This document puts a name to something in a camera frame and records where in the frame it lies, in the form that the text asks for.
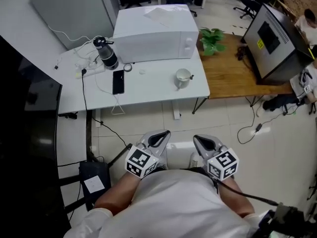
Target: computer monitor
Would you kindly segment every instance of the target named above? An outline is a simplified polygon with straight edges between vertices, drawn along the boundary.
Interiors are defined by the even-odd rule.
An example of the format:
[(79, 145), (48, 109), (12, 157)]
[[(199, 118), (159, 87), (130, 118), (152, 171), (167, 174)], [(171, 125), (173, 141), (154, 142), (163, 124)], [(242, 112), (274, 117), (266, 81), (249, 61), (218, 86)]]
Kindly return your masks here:
[(70, 228), (58, 184), (62, 85), (0, 36), (0, 209), (11, 235), (63, 237)]

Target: green plant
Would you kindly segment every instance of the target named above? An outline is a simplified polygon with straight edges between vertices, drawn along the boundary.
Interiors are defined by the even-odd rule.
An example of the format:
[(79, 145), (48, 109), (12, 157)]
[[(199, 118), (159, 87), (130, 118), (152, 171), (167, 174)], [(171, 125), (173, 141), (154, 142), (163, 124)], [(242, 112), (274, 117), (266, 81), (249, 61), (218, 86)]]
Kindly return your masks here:
[(205, 56), (212, 56), (216, 51), (224, 51), (226, 47), (223, 44), (217, 43), (221, 41), (224, 37), (223, 31), (218, 28), (208, 29), (202, 28), (200, 30), (202, 34), (202, 38), (200, 41), (204, 45), (204, 55)]

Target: white t-shirt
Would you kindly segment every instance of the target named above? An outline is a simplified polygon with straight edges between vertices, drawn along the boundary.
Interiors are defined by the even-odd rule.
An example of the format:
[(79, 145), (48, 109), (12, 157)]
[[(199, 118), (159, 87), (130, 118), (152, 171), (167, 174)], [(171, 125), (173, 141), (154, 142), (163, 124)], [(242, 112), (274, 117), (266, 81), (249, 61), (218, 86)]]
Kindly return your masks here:
[(317, 45), (317, 28), (309, 26), (304, 15), (299, 17), (295, 25), (306, 34), (306, 38), (311, 46)]
[[(312, 76), (312, 79), (310, 77), (306, 77), (309, 87), (314, 94), (314, 96), (317, 98), (317, 69), (314, 67), (314, 65), (311, 63), (306, 67), (308, 69), (308, 72)], [(299, 74), (292, 77), (289, 81), (291, 83), (291, 86), (293, 88), (294, 93), (296, 94), (298, 99), (301, 99), (306, 96), (306, 93), (304, 92), (304, 89), (299, 84)]]
[(230, 210), (208, 177), (168, 170), (142, 179), (124, 211), (93, 209), (64, 238), (245, 238), (259, 221)]

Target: white microwave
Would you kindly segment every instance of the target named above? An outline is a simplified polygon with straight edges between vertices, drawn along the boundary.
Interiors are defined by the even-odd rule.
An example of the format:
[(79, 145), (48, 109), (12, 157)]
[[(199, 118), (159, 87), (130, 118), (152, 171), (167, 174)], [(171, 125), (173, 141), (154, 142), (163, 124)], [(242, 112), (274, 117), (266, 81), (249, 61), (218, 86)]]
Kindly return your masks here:
[(191, 58), (198, 28), (185, 4), (120, 10), (113, 33), (123, 63)]

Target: wooden table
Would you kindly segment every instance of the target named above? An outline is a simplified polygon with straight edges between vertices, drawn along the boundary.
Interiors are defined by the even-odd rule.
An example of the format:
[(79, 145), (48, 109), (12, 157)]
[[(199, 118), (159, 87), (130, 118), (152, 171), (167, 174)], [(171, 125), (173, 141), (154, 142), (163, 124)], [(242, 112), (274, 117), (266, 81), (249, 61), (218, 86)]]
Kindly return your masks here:
[(225, 34), (220, 43), (226, 46), (226, 50), (216, 52), (213, 56), (204, 56), (202, 43), (199, 40), (197, 41), (197, 48), (205, 70), (210, 95), (208, 98), (204, 98), (197, 108), (194, 108), (193, 114), (206, 99), (254, 96), (254, 105), (256, 96), (290, 94), (293, 92), (289, 82), (280, 86), (257, 85), (257, 79), (248, 58), (245, 56), (244, 61), (239, 61), (235, 56), (241, 38), (238, 35)]
[(283, 7), (287, 13), (287, 15), (289, 16), (289, 18), (291, 19), (292, 22), (296, 21), (296, 14), (292, 12), (292, 10), (284, 3), (282, 3), (280, 0), (274, 0), (273, 4), (271, 4), (272, 7), (278, 9), (280, 6)]

